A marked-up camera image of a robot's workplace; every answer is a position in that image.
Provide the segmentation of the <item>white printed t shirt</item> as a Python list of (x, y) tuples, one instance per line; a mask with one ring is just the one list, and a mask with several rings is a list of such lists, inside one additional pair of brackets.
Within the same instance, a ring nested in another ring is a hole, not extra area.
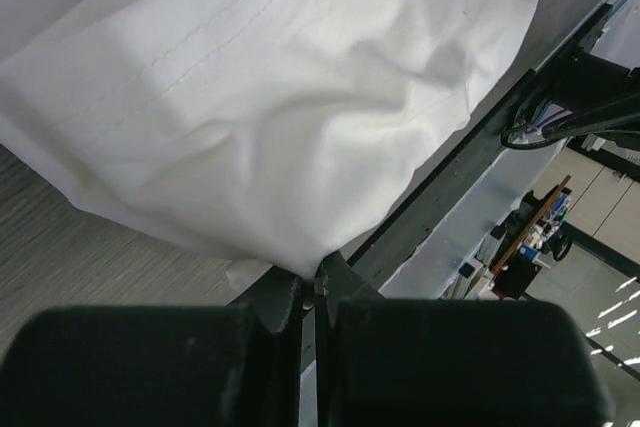
[(512, 65), (539, 0), (1, 0), (1, 142), (75, 207), (311, 278)]

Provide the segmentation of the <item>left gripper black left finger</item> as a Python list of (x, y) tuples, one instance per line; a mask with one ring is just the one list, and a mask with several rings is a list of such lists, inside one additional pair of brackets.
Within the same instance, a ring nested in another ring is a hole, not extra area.
[(225, 306), (42, 311), (1, 365), (5, 426), (294, 426), (302, 280), (269, 269)]

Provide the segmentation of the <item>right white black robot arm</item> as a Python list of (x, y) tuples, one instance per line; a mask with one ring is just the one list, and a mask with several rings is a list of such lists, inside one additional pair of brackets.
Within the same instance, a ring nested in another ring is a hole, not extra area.
[(528, 151), (596, 135), (639, 149), (639, 69), (578, 53), (530, 71), (515, 88), (501, 145)]

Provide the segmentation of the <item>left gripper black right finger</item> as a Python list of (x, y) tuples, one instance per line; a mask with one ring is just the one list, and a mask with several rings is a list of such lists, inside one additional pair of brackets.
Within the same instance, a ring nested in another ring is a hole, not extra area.
[(322, 426), (601, 426), (583, 334), (541, 301), (387, 299), (339, 254), (314, 280)]

